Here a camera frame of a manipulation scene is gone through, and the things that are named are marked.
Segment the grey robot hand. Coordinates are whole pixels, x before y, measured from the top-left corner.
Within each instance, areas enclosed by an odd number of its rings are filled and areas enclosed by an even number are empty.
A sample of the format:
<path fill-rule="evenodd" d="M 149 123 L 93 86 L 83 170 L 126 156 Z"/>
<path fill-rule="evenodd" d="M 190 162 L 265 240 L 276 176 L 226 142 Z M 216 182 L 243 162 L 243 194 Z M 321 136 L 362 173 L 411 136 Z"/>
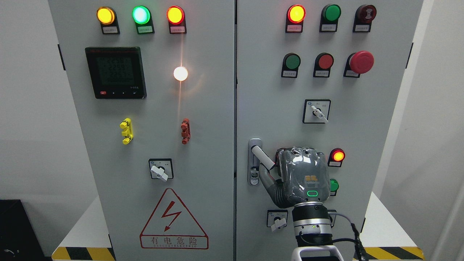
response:
<path fill-rule="evenodd" d="M 330 196 L 330 178 L 325 155 L 313 148 L 286 148 L 268 171 L 260 166 L 260 180 L 279 208 L 298 203 L 324 202 Z"/>

